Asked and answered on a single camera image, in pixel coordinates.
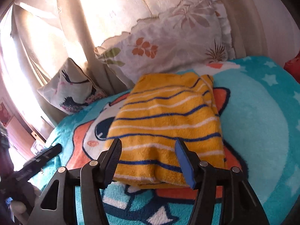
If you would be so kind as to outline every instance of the cartoon eye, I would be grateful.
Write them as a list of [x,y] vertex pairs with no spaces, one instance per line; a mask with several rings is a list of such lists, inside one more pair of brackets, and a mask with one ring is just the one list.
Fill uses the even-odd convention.
[[115,117],[104,119],[99,122],[95,127],[95,136],[98,140],[106,140],[108,130],[113,123]]

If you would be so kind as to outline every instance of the silver rivet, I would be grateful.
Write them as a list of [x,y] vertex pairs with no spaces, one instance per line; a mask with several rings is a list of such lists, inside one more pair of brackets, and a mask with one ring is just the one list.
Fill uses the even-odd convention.
[[234,166],[234,167],[232,168],[232,171],[233,171],[234,173],[239,173],[239,172],[240,172],[240,169],[239,169],[237,166]]
[[208,162],[207,161],[201,161],[200,162],[200,166],[207,167],[208,166]]
[[95,160],[93,160],[93,161],[90,161],[90,166],[96,166],[98,164],[98,162],[97,161],[95,161]]
[[64,166],[58,168],[59,173],[63,173],[65,170],[66,170],[66,168]]

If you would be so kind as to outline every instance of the towel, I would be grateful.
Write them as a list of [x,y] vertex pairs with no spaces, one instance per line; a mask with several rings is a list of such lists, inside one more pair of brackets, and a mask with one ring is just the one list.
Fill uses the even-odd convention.
[[114,180],[139,188],[187,186],[174,151],[178,138],[201,160],[224,168],[213,77],[142,76],[110,126],[106,148],[115,138],[123,147]]

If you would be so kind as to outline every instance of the beige curtain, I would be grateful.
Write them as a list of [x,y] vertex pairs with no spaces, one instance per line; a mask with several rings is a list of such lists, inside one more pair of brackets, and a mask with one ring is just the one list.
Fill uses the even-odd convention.
[[[267,55],[266,40],[252,0],[222,0],[232,26],[237,58]],[[71,57],[108,95],[126,90],[94,50],[105,39],[130,32],[138,19],[157,16],[180,0],[16,0],[12,36],[19,63],[43,111],[57,124],[65,115],[36,89]]]

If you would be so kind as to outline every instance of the white floral pillow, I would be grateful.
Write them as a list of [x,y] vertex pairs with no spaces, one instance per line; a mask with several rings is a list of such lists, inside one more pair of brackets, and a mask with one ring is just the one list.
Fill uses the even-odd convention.
[[139,20],[131,34],[97,57],[128,86],[147,73],[175,73],[195,64],[235,58],[231,28],[220,0],[181,0],[157,18]]
[[67,114],[77,113],[107,95],[68,58],[48,84],[37,90],[50,104]]

